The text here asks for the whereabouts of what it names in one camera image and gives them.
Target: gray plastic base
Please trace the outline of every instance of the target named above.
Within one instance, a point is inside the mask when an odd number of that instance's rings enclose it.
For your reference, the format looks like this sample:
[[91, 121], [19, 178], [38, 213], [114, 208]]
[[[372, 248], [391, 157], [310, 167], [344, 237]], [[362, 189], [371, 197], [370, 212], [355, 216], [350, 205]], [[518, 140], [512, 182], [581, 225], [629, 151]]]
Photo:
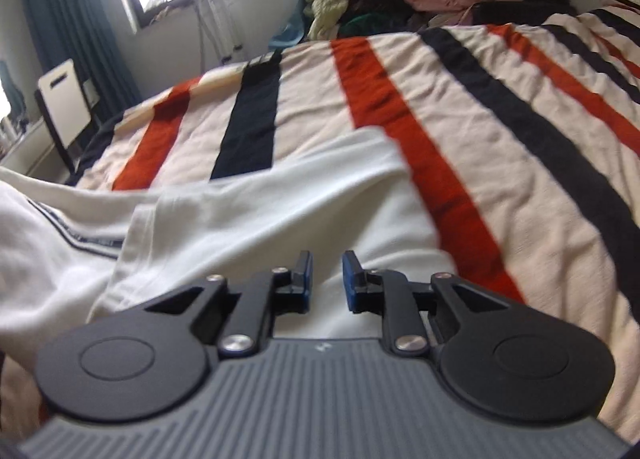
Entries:
[[142, 423], [56, 418], [24, 442], [33, 459], [618, 459], [596, 419], [525, 428], [487, 419], [423, 360], [376, 340], [273, 340], [226, 360], [187, 404]]

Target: bed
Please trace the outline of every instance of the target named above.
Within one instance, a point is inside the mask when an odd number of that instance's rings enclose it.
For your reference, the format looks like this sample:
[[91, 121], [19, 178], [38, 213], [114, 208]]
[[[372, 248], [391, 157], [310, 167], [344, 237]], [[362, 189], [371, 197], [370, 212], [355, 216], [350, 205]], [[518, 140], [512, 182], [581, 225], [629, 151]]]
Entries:
[[381, 126], [458, 274], [593, 332], [600, 418], [640, 439], [640, 12], [309, 42], [114, 118], [71, 184], [140, 190], [270, 168]]

